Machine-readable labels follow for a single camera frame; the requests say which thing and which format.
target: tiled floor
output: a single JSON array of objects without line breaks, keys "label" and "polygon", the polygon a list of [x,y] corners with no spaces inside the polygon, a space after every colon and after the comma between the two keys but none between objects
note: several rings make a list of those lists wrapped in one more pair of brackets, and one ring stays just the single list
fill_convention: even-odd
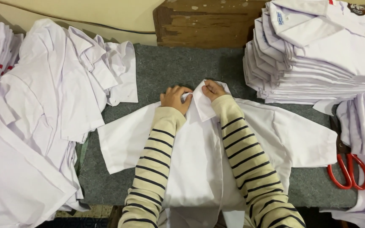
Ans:
[{"label": "tiled floor", "polygon": [[66,211],[57,211],[56,218],[109,218],[112,205],[90,205],[91,210],[87,212],[77,211],[73,216]]}]

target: scissors handle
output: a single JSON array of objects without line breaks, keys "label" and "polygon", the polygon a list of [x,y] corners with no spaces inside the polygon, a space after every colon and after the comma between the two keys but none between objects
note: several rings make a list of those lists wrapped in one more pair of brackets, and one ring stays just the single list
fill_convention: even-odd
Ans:
[{"label": "scissors handle", "polygon": [[337,187],[339,187],[340,189],[351,189],[352,188],[352,178],[350,177],[346,166],[343,163],[342,160],[342,156],[340,154],[337,154],[337,162],[339,163],[340,169],[342,170],[342,173],[344,175],[344,178],[346,179],[346,185],[342,185],[341,183],[339,183],[335,176],[333,175],[333,171],[332,171],[332,165],[328,165],[327,167],[327,171],[329,174],[329,178],[333,181],[333,183],[335,183],[335,185],[337,185]]},{"label": "scissors handle", "polygon": [[[365,190],[365,164],[360,160],[360,158],[357,157],[357,155],[346,154],[346,157],[347,157],[347,166],[349,168],[349,174],[350,178],[352,179],[353,187],[356,188],[357,190]],[[358,163],[358,165],[361,167],[364,173],[364,183],[361,186],[358,186],[356,184],[356,181],[354,180],[353,160],[355,160]]]},{"label": "scissors handle", "polygon": [[[336,180],[332,172],[332,165],[328,165],[327,167],[330,179],[340,189],[351,189],[352,187],[354,187],[357,190],[365,190],[365,164],[357,157],[357,155],[354,154],[346,154],[346,160],[347,160],[347,168],[343,163],[342,156],[340,154],[337,155],[337,162],[339,163],[342,173],[346,179],[346,185],[342,185]],[[364,173],[364,183],[361,186],[358,186],[354,179],[353,160],[355,160],[358,163],[358,165],[361,167]]]}]

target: person's left hand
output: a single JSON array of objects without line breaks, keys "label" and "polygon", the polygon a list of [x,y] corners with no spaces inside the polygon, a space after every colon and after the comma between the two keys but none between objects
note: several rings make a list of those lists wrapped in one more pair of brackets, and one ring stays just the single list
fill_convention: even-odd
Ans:
[{"label": "person's left hand", "polygon": [[180,111],[181,114],[185,115],[192,100],[192,94],[190,94],[187,96],[184,103],[181,102],[181,96],[185,92],[192,92],[192,90],[187,87],[180,87],[178,85],[174,86],[173,88],[168,87],[165,94],[160,94],[161,106],[173,107]]}]

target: striped sleeve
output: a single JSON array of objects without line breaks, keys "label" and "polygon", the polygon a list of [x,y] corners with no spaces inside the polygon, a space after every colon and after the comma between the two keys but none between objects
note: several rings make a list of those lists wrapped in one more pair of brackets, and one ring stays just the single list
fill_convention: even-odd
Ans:
[{"label": "striped sleeve", "polygon": [[288,203],[276,171],[233,97],[220,96],[212,107],[221,121],[223,144],[237,187],[246,200],[249,222],[256,228],[304,228],[301,215]]},{"label": "striped sleeve", "polygon": [[157,227],[170,171],[174,136],[185,121],[185,117],[172,107],[156,109],[152,131],[136,165],[119,228]]}]

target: hand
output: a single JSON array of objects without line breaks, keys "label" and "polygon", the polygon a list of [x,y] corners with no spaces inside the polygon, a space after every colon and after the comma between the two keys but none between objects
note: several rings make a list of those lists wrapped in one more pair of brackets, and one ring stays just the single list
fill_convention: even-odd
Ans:
[{"label": "hand", "polygon": [[178,85],[174,86],[174,88],[168,87],[165,94],[160,94],[161,106],[173,107],[185,115],[192,100],[192,94],[190,94],[187,96],[184,103],[181,102],[181,96],[185,92],[192,92],[192,90],[187,87],[180,87]]},{"label": "hand", "polygon": [[216,98],[226,94],[222,86],[212,80],[206,80],[205,85],[202,87],[202,91],[206,97],[213,102]]}]

